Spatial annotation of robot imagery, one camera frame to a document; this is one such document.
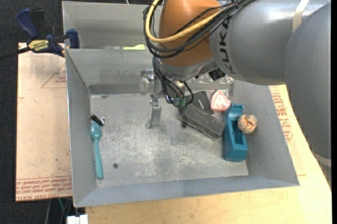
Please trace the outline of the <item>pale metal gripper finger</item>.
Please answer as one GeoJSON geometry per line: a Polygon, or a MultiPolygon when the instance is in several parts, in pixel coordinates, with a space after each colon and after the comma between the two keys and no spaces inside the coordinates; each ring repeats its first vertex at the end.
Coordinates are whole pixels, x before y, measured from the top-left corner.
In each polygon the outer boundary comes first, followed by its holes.
{"type": "Polygon", "coordinates": [[[159,103],[156,102],[154,104],[154,126],[160,125],[161,110],[162,108],[160,107],[159,103]]]}
{"type": "Polygon", "coordinates": [[[150,121],[149,121],[149,127],[153,127],[155,126],[155,108],[156,108],[156,104],[155,104],[155,100],[154,98],[152,98],[150,100],[150,104],[151,104],[151,117],[150,117],[150,121]]]}

